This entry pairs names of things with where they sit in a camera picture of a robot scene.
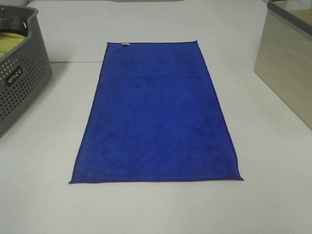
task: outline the gray plastic basket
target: gray plastic basket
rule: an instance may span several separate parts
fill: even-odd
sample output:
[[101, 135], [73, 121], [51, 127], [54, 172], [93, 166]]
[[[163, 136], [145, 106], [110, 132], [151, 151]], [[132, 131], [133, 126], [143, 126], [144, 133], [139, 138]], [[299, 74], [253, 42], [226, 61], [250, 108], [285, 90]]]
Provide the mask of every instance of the gray plastic basket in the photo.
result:
[[0, 58], [0, 136], [27, 109], [52, 75], [37, 13], [37, 9], [30, 7], [0, 6], [0, 18], [19, 16], [28, 28], [26, 39]]

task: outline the blue towel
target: blue towel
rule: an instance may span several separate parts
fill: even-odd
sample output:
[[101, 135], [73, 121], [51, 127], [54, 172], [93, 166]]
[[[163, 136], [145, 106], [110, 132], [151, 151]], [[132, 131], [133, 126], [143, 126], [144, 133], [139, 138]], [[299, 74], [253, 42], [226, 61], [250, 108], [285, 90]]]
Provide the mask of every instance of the blue towel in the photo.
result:
[[108, 43], [70, 183], [240, 177], [197, 44]]

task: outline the dark item in basket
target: dark item in basket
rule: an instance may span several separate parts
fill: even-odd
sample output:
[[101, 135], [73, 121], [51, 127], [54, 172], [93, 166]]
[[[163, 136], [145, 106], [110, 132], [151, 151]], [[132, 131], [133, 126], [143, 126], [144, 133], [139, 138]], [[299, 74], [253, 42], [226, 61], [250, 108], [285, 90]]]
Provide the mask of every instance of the dark item in basket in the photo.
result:
[[0, 19], [0, 33], [15, 33], [26, 37], [28, 30], [19, 16], [10, 16]]

